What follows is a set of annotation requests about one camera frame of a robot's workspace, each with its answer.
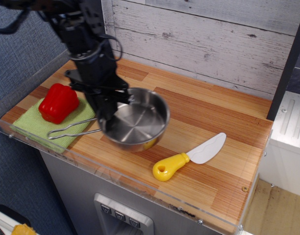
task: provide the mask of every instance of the white blade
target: white blade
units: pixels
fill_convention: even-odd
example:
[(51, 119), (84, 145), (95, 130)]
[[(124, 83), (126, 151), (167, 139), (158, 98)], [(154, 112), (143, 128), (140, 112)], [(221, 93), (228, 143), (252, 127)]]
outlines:
[(226, 134), (219, 133), (193, 150), (190, 150), (187, 155), (194, 163), (203, 164), (217, 155), (223, 147), (225, 140)]

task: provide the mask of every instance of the yellow handle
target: yellow handle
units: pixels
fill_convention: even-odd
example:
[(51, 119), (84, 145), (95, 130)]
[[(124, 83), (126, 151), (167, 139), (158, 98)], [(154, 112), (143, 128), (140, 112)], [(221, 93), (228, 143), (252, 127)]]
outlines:
[(178, 169), (189, 161), (190, 158), (186, 153), (176, 154), (172, 157), (160, 160), (153, 166), (153, 175), (159, 181), (167, 181)]

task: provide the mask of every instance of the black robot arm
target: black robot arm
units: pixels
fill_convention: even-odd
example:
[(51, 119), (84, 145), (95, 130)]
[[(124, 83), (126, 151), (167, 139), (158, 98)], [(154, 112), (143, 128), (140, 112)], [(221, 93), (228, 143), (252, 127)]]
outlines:
[(14, 33), (29, 11), (38, 11), (70, 52), (77, 70), (66, 71), (72, 89), (85, 93), (98, 118), (109, 120), (117, 102), (130, 103), (129, 85), (116, 75), (116, 59), (106, 35), (97, 0), (0, 0), (0, 5), (22, 10), (0, 33)]

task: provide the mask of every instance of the wooden countertop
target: wooden countertop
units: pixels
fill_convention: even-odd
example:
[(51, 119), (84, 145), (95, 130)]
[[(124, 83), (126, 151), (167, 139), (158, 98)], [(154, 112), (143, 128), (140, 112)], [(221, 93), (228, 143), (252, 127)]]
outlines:
[[(65, 64), (2, 120), (13, 123), (45, 97), (52, 84), (67, 85), (64, 72), (73, 68), (72, 62)], [(73, 154), (65, 151), (63, 155), (95, 171), (102, 164), (119, 173), (116, 183), (122, 187), (145, 191), (172, 210), (233, 233), (232, 225), (239, 225), (272, 128), (273, 122), (266, 120), (271, 101), (124, 59), (118, 62), (117, 74), (131, 87), (151, 89), (165, 98), (171, 120), (162, 140), (147, 151), (129, 153), (113, 147), (98, 132), (78, 137), (68, 148)], [(87, 129), (97, 127), (93, 123)], [(205, 164), (190, 162), (166, 182), (153, 177), (157, 161), (187, 152), (219, 132), (226, 133), (227, 139), (213, 159)]]

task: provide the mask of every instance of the green dish towel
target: green dish towel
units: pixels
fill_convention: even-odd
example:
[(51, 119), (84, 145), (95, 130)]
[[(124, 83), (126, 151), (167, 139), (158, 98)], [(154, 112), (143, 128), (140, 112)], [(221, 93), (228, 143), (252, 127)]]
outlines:
[[(91, 119), (95, 116), (89, 103), (82, 98), (79, 99), (79, 106), (71, 112), (60, 124), (45, 121), (42, 118), (38, 108), (43, 99), (40, 99), (37, 104), (28, 109), (19, 119), (17, 119), (11, 128), (28, 137), (29, 139), (38, 142), (39, 144), (54, 150), (55, 152), (62, 153), (73, 142), (76, 137), (61, 137), (54, 140), (48, 139), (48, 132), (56, 129), (67, 127), (68, 125)], [(61, 134), (77, 134), (82, 132), (89, 122), (72, 126), (65, 131), (55, 132), (51, 136), (58, 136)]]

